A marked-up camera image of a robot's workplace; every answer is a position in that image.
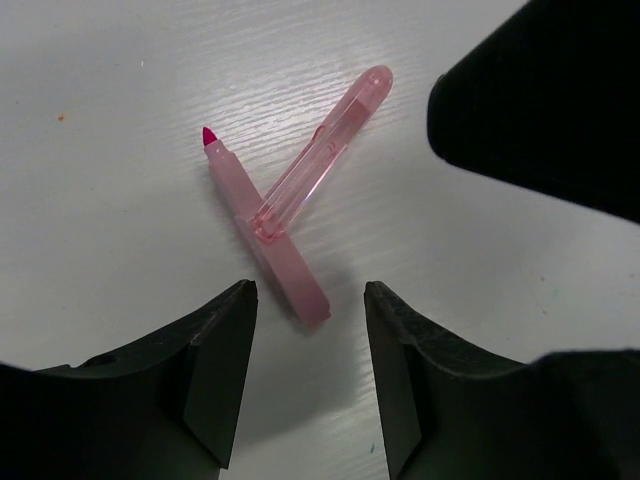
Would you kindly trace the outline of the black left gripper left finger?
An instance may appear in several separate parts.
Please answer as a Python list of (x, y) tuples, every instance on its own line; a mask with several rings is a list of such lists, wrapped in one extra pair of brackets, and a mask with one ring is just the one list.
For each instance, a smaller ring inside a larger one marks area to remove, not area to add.
[(1, 368), (5, 479), (215, 479), (231, 460), (258, 295), (241, 280), (79, 366)]

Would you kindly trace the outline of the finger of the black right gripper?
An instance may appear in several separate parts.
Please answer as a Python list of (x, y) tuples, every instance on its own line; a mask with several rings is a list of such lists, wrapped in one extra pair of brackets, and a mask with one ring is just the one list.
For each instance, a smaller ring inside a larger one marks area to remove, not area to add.
[(447, 163), (639, 218), (639, 5), (530, 1), (434, 84)]

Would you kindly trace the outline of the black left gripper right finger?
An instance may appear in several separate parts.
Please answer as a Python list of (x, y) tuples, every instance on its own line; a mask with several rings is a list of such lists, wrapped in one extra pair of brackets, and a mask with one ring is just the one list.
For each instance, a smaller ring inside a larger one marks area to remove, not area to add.
[(639, 354), (558, 351), (520, 363), (364, 293), (393, 479), (635, 479)]

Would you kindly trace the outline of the pink folding marker pen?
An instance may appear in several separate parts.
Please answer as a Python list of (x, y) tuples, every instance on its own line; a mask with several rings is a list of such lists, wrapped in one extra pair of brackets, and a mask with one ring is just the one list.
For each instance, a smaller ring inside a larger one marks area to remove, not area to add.
[(348, 88), (274, 186), (260, 195), (240, 160), (209, 127), (202, 129), (211, 177), (263, 271), (306, 327), (331, 316), (330, 303), (289, 235), (291, 224), (336, 160), (384, 102), (393, 73), (364, 71)]

